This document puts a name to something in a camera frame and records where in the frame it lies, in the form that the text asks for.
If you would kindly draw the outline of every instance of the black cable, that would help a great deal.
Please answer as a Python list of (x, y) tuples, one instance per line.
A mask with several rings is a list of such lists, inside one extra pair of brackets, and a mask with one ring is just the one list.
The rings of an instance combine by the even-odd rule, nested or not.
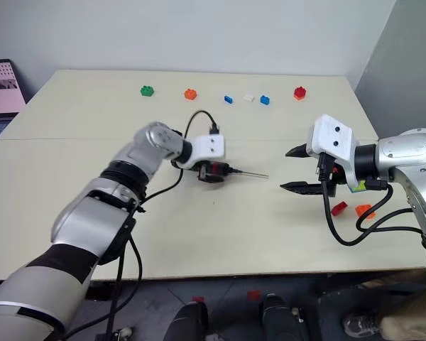
[[(403, 213), (412, 213), (413, 210), (411, 208), (403, 208), (401, 210), (396, 210), (392, 213), (388, 213), (387, 215), (383, 216), (382, 218), (380, 218), (379, 220), (377, 220), (377, 222), (375, 222), (374, 224), (372, 224), (369, 228), (372, 228), (374, 225), (376, 226), (380, 226), (382, 225), (384, 222), (386, 222), (387, 220), (389, 220), (390, 218), (393, 218), (397, 215), (401, 215)], [(365, 232), (367, 229), (363, 228), (361, 226), (361, 224), (363, 223), (364, 219), (367, 217), (364, 217), (362, 219), (362, 217), (366, 214), (366, 212), (360, 217), (358, 218), (358, 220), (356, 221), (356, 229), (361, 231), (361, 232)], [(373, 232), (389, 232), (389, 231), (410, 231), (410, 232), (416, 232), (419, 234), (422, 234), (422, 230), (421, 229), (417, 229), (415, 227), (405, 227), (405, 226), (394, 226), (394, 227), (379, 227), (374, 229)]]
[(115, 314), (113, 314), (113, 312), (116, 309), (116, 304), (119, 300), (119, 296), (121, 292), (121, 277), (123, 275), (123, 265), (125, 262), (125, 250), (126, 250), (126, 247), (124, 247), (123, 251), (121, 252), (120, 259), (119, 259), (119, 268), (116, 273), (114, 293), (112, 294), (111, 308), (109, 310), (109, 319), (107, 320), (107, 327), (106, 327), (105, 340), (107, 341), (112, 339), (112, 333), (114, 331)]
[[(137, 249), (136, 243), (134, 243), (133, 237), (130, 237), (129, 242), (131, 244), (131, 247), (133, 248), (134, 254), (136, 255), (136, 259), (137, 259), (137, 263), (139, 266), (139, 274), (138, 274), (138, 278), (137, 278), (137, 283), (134, 286), (131, 294), (128, 296), (128, 298), (126, 300), (124, 300), (122, 303), (120, 303), (120, 305), (118, 307), (116, 307), (116, 309), (114, 310), (113, 314), (118, 313), (125, 305), (127, 305), (132, 299), (133, 297), (136, 295), (137, 289), (139, 288), (139, 285), (141, 283), (141, 279), (142, 279), (142, 259), (141, 259), (141, 255), (139, 254), (139, 251)], [(67, 340), (68, 338), (72, 337), (73, 335), (77, 334), (78, 332), (81, 332), (82, 330), (85, 330), (87, 328), (92, 327), (93, 325), (96, 325), (104, 320), (106, 320), (107, 318), (109, 318), (111, 312), (107, 313), (106, 315), (101, 316), (100, 318), (96, 318), (88, 323), (85, 323), (84, 325), (81, 325), (71, 331), (69, 331), (66, 336), (65, 339)]]
[[(183, 135), (183, 138), (186, 138), (187, 133), (190, 130), (191, 123), (198, 114), (206, 114), (208, 116), (208, 118), (210, 119), (210, 121), (212, 121), (212, 128), (210, 129), (211, 134), (217, 134), (219, 132), (218, 126), (217, 126), (215, 120), (213, 119), (213, 116), (209, 112), (206, 112), (205, 110), (197, 110), (194, 114), (191, 115), (190, 120), (187, 123), (185, 134)], [(175, 183), (173, 185), (171, 185), (167, 188), (164, 188), (163, 190), (159, 190), (158, 192), (153, 193), (152, 195), (149, 195), (148, 197), (146, 197), (145, 199), (142, 200), (141, 205), (143, 203), (149, 201), (150, 199), (160, 195), (160, 194), (163, 194), (163, 193), (165, 193), (169, 190), (172, 190), (175, 186), (177, 186), (181, 182), (182, 178), (183, 178), (183, 169), (180, 169), (180, 174), (178, 176), (178, 179), (175, 181)]]
[[(372, 232), (375, 232), (377, 227), (379, 226), (379, 222), (373, 224), (372, 226), (370, 226), (368, 229), (363, 229), (364, 232), (359, 235), (357, 238), (355, 238), (354, 240), (351, 240), (350, 242), (343, 240), (339, 234), (336, 231), (336, 228), (334, 227), (334, 223), (333, 223), (333, 219), (332, 219), (332, 213), (330, 211), (330, 206), (329, 206), (329, 198), (328, 198), (328, 187), (327, 187), (327, 181), (326, 180), (322, 180), (321, 181), (321, 187), (322, 187), (322, 196), (324, 199), (324, 211), (325, 211), (325, 217), (327, 218), (327, 223), (328, 223), (328, 228), (330, 230), (330, 232), (333, 234), (333, 237), (342, 245), (346, 246), (346, 247), (352, 247), (354, 245), (357, 245), (359, 242), (363, 241), (363, 239), (365, 239), (368, 235), (370, 235)], [(378, 208), (382, 207), (384, 204), (386, 204), (391, 196), (393, 195), (393, 187), (391, 187), (391, 185), (387, 185), (387, 194), (386, 196), (379, 201), (377, 204), (375, 204), (373, 207), (371, 207), (369, 210), (367, 210), (365, 213), (362, 214), (362, 216), (360, 216), (360, 218), (358, 218), (357, 222), (356, 222), (356, 226), (357, 228), (361, 227), (361, 223), (363, 222), (364, 219), (366, 219), (366, 217), (368, 217), (372, 212), (375, 212)], [(390, 219), (390, 217), (387, 217), (386, 219), (381, 218), (380, 219), (380, 224), (388, 219)], [(391, 231), (398, 231), (398, 227), (384, 227), (385, 229), (387, 229), (387, 231), (390, 231), (389, 229), (391, 228)]]

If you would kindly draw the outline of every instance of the blue lego brick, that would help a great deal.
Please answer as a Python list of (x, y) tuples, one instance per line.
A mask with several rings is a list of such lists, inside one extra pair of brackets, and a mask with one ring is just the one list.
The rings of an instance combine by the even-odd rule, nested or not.
[(269, 105), (270, 104), (270, 99), (267, 96), (261, 96), (261, 103), (264, 105)]

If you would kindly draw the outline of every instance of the gray wall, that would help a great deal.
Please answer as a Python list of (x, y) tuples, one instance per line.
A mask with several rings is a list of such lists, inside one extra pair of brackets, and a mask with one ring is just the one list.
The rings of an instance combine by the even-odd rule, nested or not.
[(346, 75), (395, 0), (0, 0), (0, 58), (31, 93), (56, 69)]
[(380, 137), (426, 128), (426, 0), (397, 0), (356, 88)]

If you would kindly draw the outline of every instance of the green lego brick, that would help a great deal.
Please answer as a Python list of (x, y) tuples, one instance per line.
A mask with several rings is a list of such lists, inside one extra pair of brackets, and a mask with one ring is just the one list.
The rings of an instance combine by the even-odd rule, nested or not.
[(358, 185), (358, 187), (355, 188), (349, 188), (350, 191), (352, 193), (357, 193), (357, 192), (363, 192), (366, 190), (366, 187), (364, 186), (364, 181), (360, 181), (360, 184)]
[(149, 86), (147, 86), (147, 85), (144, 85), (144, 86), (142, 86), (142, 89), (141, 89), (141, 94), (142, 94), (142, 96), (151, 96), (153, 93), (155, 92), (155, 90), (153, 90), (153, 88), (152, 87), (149, 87)]

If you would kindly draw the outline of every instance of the sneaker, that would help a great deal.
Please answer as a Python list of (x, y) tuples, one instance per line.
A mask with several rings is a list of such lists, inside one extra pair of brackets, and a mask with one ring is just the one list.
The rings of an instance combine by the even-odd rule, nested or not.
[(380, 330), (377, 327), (375, 316), (367, 314), (348, 315), (343, 319), (342, 325), (344, 332), (357, 339), (378, 334)]

